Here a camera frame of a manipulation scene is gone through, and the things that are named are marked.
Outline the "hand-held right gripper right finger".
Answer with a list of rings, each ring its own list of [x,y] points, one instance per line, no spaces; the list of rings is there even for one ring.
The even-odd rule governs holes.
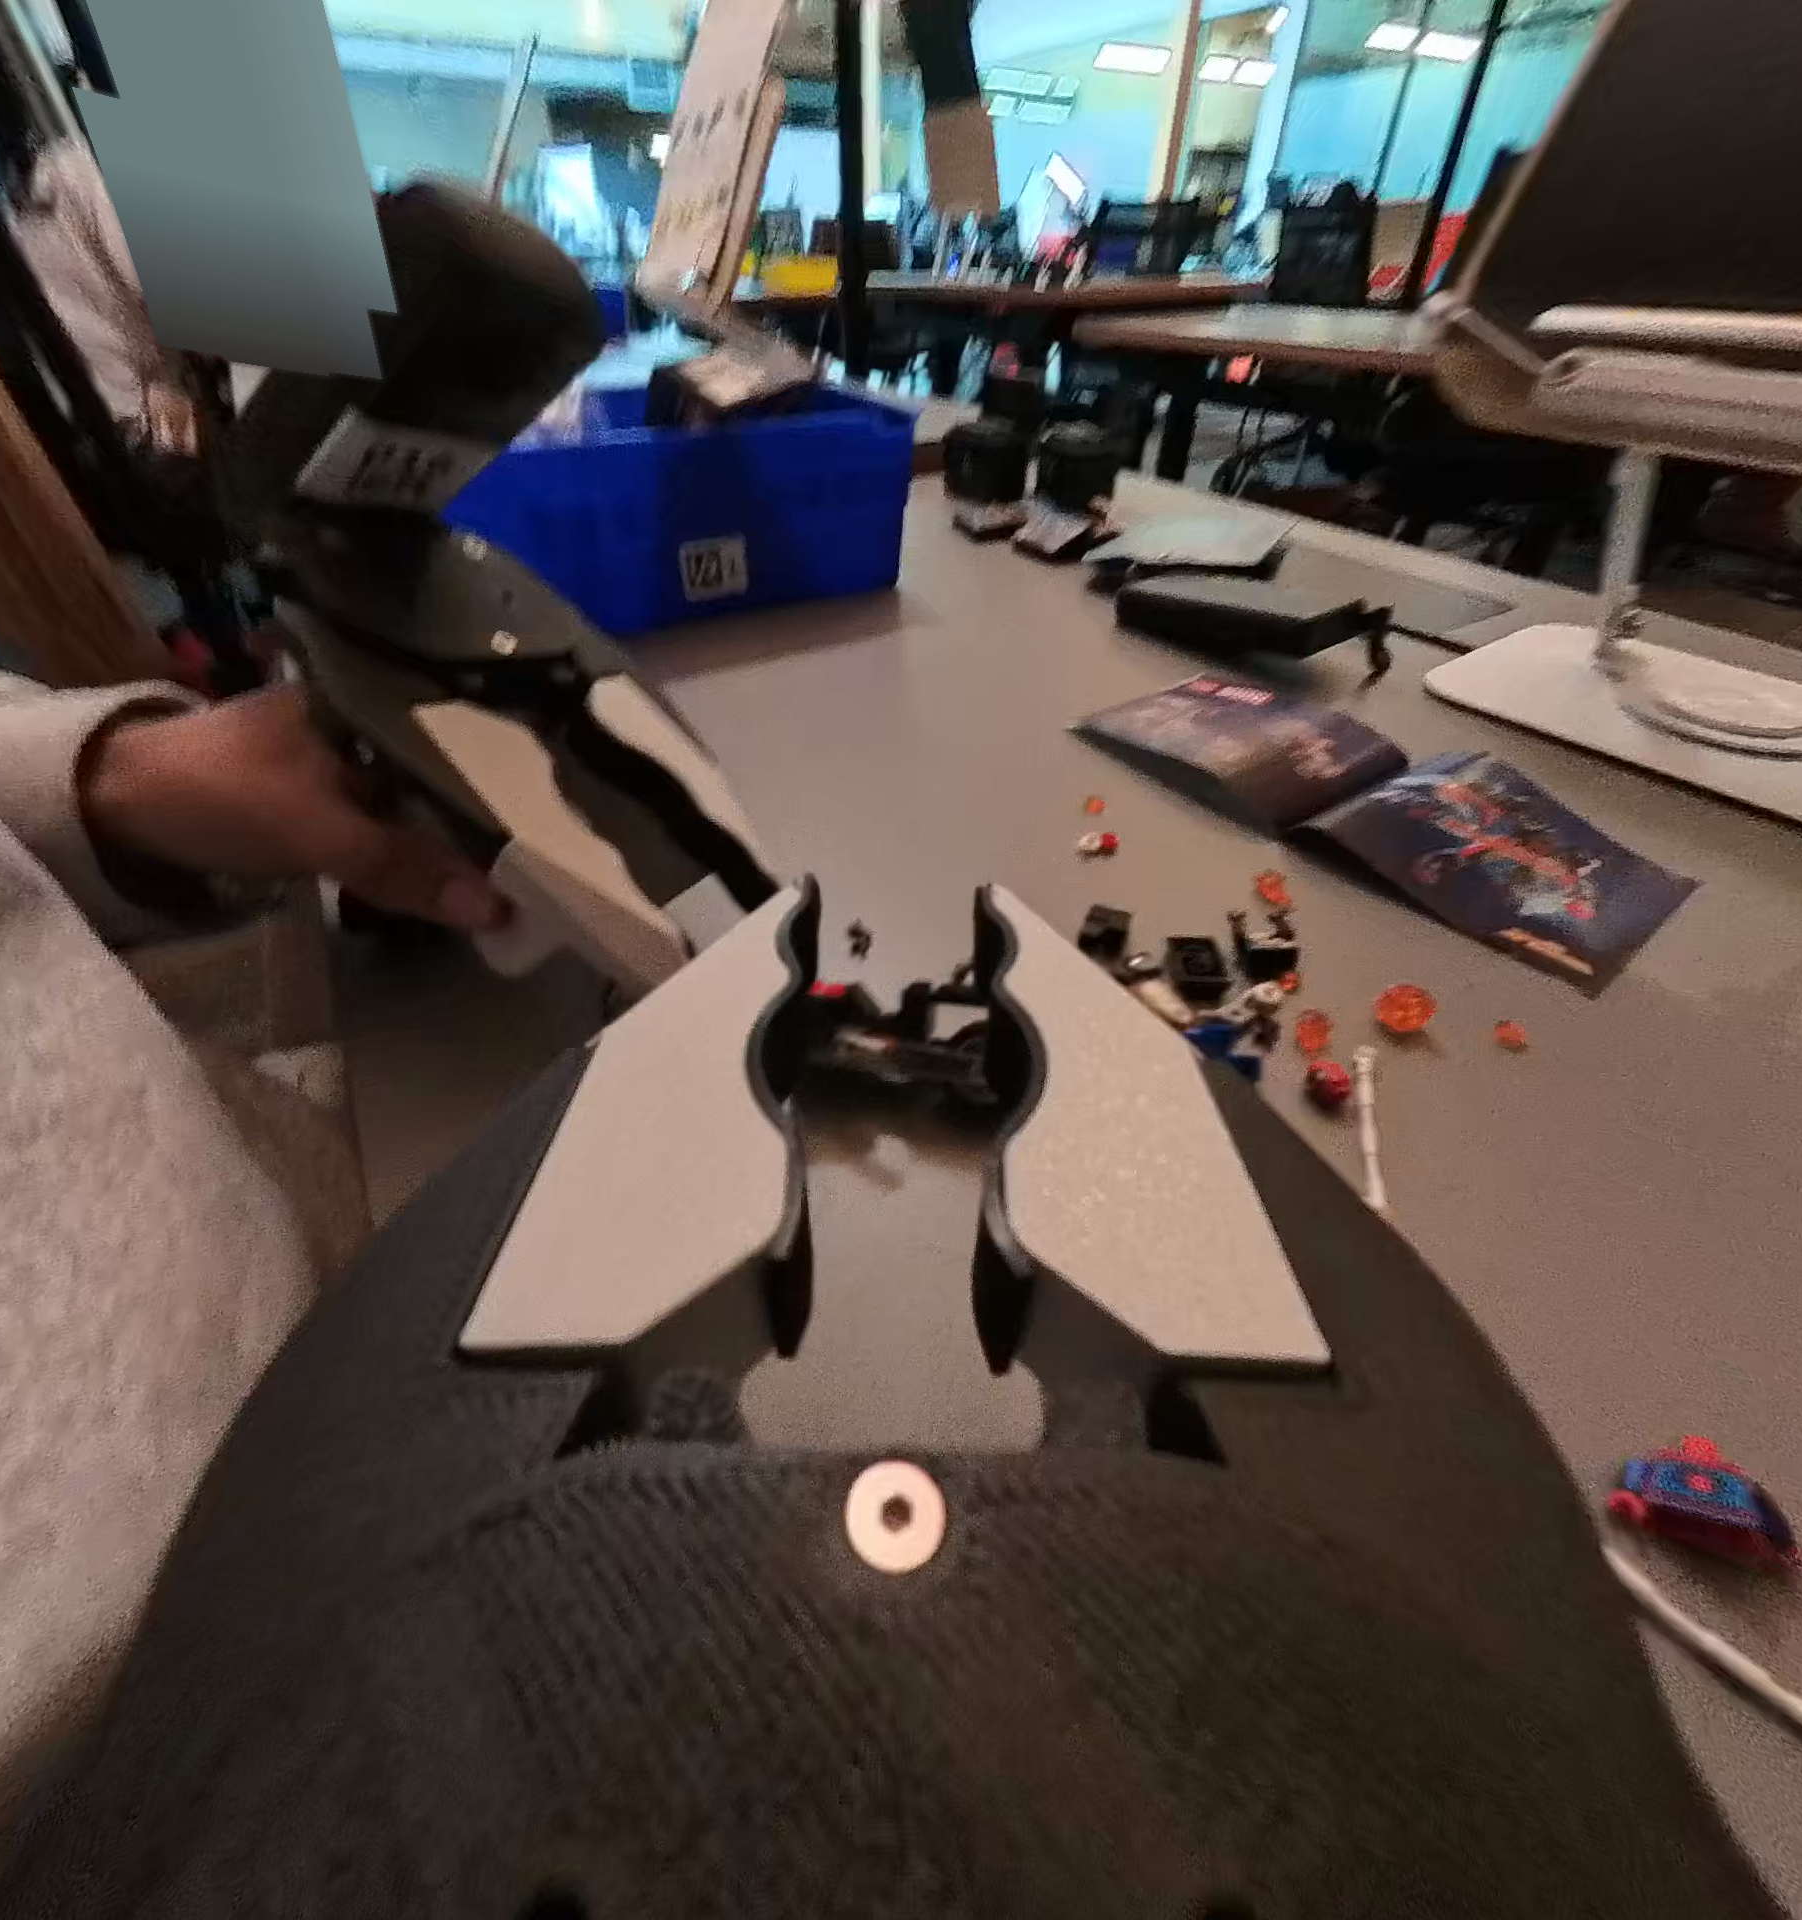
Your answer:
[[[990,1372],[1329,1374],[1199,1054],[997,882],[974,893],[972,978]]]

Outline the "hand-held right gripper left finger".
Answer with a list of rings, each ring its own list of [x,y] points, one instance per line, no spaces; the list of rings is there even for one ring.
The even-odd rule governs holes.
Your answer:
[[[794,1088],[819,917],[816,878],[798,876],[591,1044],[460,1356],[796,1354],[815,1287]]]

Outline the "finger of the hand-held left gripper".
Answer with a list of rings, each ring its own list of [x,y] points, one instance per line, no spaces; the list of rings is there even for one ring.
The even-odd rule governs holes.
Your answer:
[[[550,724],[467,701],[425,703],[411,717],[504,836],[491,876],[514,911],[476,941],[495,973],[532,973],[567,950],[625,996],[646,996],[690,962],[673,899],[655,899],[625,852],[561,793]]]
[[[719,882],[748,911],[779,888],[743,801],[673,706],[629,671],[572,689],[549,731],[557,786],[660,899]]]

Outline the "red black lego assembly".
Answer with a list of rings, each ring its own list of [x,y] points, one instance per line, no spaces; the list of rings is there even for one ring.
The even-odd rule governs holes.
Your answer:
[[[922,1092],[977,1113],[997,1108],[985,1065],[991,1014],[971,959],[906,983],[895,1004],[861,983],[821,978],[807,988],[801,1014],[810,1074]]]

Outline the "person's left forearm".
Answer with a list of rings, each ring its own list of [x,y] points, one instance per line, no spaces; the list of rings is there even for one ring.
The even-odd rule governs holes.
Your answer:
[[[93,840],[82,801],[84,771],[114,730],[198,706],[198,695],[161,681],[54,689],[0,669],[0,824],[109,946],[233,920],[215,881]]]

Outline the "white lego rod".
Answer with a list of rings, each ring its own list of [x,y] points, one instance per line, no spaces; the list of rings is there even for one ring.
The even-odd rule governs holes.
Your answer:
[[[1362,1194],[1370,1211],[1391,1217],[1383,1139],[1379,1128],[1379,1049],[1372,1042],[1351,1055],[1351,1108],[1362,1167]]]

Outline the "scattered loose lego pieces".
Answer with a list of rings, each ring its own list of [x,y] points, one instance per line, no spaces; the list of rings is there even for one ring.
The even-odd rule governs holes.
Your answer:
[[[1490,778],[1421,766],[1308,815],[1276,811],[1272,824],[1291,840],[1317,842],[1405,904],[1490,947],[1543,962],[1566,958],[1554,947],[1561,899],[1548,891],[1567,876],[1558,850]],[[1254,893],[1266,922],[1232,911],[1227,944],[1172,934],[1154,953],[1113,959],[1156,1011],[1250,1074],[1258,1074],[1299,990],[1302,959],[1284,876],[1256,876]]]

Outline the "open lego instruction booklet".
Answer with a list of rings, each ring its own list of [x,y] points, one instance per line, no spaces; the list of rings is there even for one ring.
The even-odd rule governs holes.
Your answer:
[[[1248,680],[1199,674],[1073,731],[1582,996],[1602,996],[1699,891],[1493,751],[1414,760],[1350,711]]]

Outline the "person's left hand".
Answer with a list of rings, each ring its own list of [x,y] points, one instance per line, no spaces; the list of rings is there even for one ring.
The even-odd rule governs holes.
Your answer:
[[[198,876],[326,878],[458,933],[514,906],[441,834],[377,800],[293,684],[161,717],[119,717],[76,776],[98,843]]]

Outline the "blue plastic bin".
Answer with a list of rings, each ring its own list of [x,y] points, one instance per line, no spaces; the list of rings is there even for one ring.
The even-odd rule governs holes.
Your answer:
[[[444,522],[508,550],[613,638],[898,584],[916,419],[819,386],[775,413],[649,424],[646,393],[577,390]]]

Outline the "black cylinder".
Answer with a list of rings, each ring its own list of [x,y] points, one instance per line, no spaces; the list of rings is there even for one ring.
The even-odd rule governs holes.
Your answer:
[[[949,499],[979,506],[1025,500],[1034,437],[1014,419],[959,419],[942,441],[942,477]]]
[[[1095,422],[1060,419],[1035,444],[1035,497],[1069,515],[1095,515],[1113,502],[1129,443]]]

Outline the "cardboard sign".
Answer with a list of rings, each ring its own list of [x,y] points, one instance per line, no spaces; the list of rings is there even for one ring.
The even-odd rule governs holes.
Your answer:
[[[634,289],[649,308],[713,314],[733,294],[760,210],[786,86],[790,2],[708,2],[697,18]]]

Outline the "flat black case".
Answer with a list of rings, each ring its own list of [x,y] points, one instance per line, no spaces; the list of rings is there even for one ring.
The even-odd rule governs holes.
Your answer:
[[[1279,571],[1297,526],[1293,515],[1262,519],[1234,510],[1154,517],[1094,546],[1087,574],[1103,591],[1172,574],[1266,579]]]

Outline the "person's grey sweater torso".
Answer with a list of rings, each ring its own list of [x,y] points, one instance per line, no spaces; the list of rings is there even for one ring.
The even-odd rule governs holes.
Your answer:
[[[0,1818],[311,1290],[194,1047],[0,822]]]

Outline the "black vertical pole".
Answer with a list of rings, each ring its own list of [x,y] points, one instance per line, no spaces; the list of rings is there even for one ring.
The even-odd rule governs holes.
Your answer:
[[[866,292],[866,133],[868,81],[864,29],[877,26],[863,2],[831,2],[834,69],[838,107],[838,292],[839,360],[850,383],[872,372],[872,306]]]

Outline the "background wooden table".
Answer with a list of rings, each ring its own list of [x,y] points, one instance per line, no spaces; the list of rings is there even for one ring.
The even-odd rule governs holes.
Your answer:
[[[1238,304],[1094,315],[1077,322],[1074,345],[1102,356],[1199,364],[1254,357],[1332,372],[1430,375],[1439,331],[1418,310]]]

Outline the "black bag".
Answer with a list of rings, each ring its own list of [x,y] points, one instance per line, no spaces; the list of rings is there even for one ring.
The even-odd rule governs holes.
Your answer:
[[[1289,197],[1281,210],[1269,300],[1284,308],[1368,304],[1379,201],[1351,180]]]

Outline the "black computer monitor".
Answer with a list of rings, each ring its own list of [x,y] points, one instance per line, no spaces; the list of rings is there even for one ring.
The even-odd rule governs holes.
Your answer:
[[[1454,292],[1802,317],[1802,2],[1624,2]]]

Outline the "wooden post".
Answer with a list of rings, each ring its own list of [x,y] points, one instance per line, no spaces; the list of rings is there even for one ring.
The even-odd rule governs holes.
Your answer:
[[[172,681],[169,651],[3,378],[0,639],[61,687]]]

